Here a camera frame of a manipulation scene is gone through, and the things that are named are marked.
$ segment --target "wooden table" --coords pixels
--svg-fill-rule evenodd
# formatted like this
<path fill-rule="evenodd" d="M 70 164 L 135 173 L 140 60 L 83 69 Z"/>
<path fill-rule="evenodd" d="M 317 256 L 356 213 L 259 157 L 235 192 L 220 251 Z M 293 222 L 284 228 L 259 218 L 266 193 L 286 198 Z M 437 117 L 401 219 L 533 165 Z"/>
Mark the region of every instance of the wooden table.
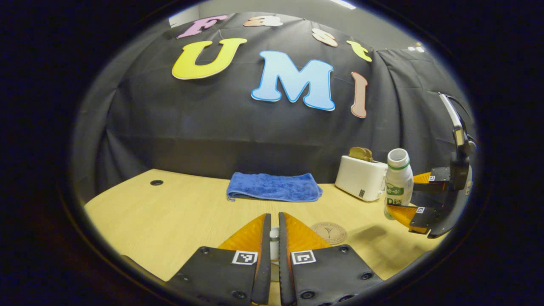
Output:
<path fill-rule="evenodd" d="M 150 184 L 162 180 L 159 186 Z M 384 217 L 383 200 L 364 202 L 319 184 L 323 195 L 309 203 L 240 198 L 227 200 L 229 180 L 149 170 L 96 196 L 85 205 L 97 230 L 122 255 L 162 280 L 169 280 L 201 246 L 217 247 L 263 213 L 286 212 L 311 227 L 333 222 L 348 232 L 349 244 L 382 279 L 387 279 L 444 236 L 428 239 Z M 269 305 L 280 305 L 272 282 Z"/>

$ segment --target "foam letter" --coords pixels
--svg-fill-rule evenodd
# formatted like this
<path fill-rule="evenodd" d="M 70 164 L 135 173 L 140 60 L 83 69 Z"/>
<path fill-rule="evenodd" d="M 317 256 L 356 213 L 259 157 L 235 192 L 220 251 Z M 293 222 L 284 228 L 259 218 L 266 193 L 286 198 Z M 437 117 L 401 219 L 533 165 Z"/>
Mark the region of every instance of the foam letter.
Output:
<path fill-rule="evenodd" d="M 268 27 L 277 27 L 281 26 L 283 23 L 280 22 L 280 18 L 277 16 L 258 16 L 249 18 L 248 21 L 244 22 L 246 27 L 259 27 L 259 26 L 268 26 Z"/>
<path fill-rule="evenodd" d="M 355 117 L 366 118 L 367 110 L 364 108 L 364 100 L 366 98 L 367 91 L 367 79 L 357 72 L 352 72 L 351 76 L 355 80 L 355 99 L 351 106 L 351 113 Z"/>
<path fill-rule="evenodd" d="M 204 19 L 196 20 L 193 25 L 185 31 L 185 33 L 181 34 L 177 38 L 183 38 L 187 36 L 193 36 L 202 33 L 202 28 L 207 29 L 211 26 L 213 26 L 217 20 L 225 20 L 227 19 L 227 15 L 221 15 L 216 17 L 208 17 Z"/>
<path fill-rule="evenodd" d="M 315 28 L 312 29 L 312 32 L 313 32 L 312 36 L 315 39 L 331 47 L 338 47 L 338 43 L 336 42 L 335 37 L 332 36 L 330 33 L 327 33 L 323 30 L 315 29 Z"/>
<path fill-rule="evenodd" d="M 358 55 L 360 58 L 368 62 L 372 62 L 372 59 L 368 55 L 365 54 L 365 53 L 368 53 L 368 50 L 363 48 L 363 46 L 361 46 L 358 42 L 354 42 L 350 40 L 346 40 L 345 42 L 351 45 L 353 52 L 355 52 L 355 54 Z"/>
<path fill-rule="evenodd" d="M 276 84 L 279 78 L 289 101 L 298 100 L 304 88 L 310 85 L 304 104 L 309 107 L 333 111 L 335 103 L 331 100 L 330 73 L 332 66 L 320 60 L 310 60 L 302 70 L 298 70 L 283 52 L 261 51 L 264 69 L 259 88 L 251 92 L 251 97 L 261 101 L 278 101 L 281 92 Z"/>
<path fill-rule="evenodd" d="M 183 52 L 172 67 L 172 75 L 179 79 L 205 78 L 223 71 L 231 63 L 238 46 L 247 42 L 244 38 L 227 38 L 219 43 L 223 45 L 216 59 L 206 65 L 195 65 L 200 52 L 212 44 L 211 41 L 199 41 L 183 47 Z"/>

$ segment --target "coaster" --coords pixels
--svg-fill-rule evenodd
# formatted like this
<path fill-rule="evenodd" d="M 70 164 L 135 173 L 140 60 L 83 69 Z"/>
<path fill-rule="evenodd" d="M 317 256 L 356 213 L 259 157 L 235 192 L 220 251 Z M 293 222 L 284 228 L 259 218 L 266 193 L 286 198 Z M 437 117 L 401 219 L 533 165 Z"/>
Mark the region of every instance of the coaster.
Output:
<path fill-rule="evenodd" d="M 332 245 L 340 244 L 348 237 L 343 227 L 332 222 L 316 223 L 312 225 L 312 230 Z"/>

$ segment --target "yellow letter u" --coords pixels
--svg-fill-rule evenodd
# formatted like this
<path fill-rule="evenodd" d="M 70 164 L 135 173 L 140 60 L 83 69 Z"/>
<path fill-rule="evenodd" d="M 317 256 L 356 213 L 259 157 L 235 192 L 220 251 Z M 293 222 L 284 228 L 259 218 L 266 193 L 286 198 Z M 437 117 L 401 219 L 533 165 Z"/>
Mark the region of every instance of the yellow letter u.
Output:
<path fill-rule="evenodd" d="M 231 63 L 236 49 L 248 40 L 243 38 L 227 38 L 219 43 L 223 45 L 217 58 L 206 65 L 195 65 L 196 58 L 202 50 L 211 45 L 209 40 L 199 41 L 183 47 L 183 52 L 172 67 L 172 75 L 179 79 L 205 78 L 220 73 Z"/>

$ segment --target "white bottle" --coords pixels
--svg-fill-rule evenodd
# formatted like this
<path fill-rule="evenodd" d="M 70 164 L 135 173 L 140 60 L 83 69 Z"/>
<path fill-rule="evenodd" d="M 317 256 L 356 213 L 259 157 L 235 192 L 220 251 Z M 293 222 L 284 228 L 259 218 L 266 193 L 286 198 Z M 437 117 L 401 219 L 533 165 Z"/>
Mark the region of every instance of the white bottle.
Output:
<path fill-rule="evenodd" d="M 394 149 L 387 155 L 387 173 L 385 175 L 384 214 L 394 220 L 387 211 L 386 204 L 408 206 L 412 199 L 413 173 L 410 167 L 408 152 L 404 149 Z"/>

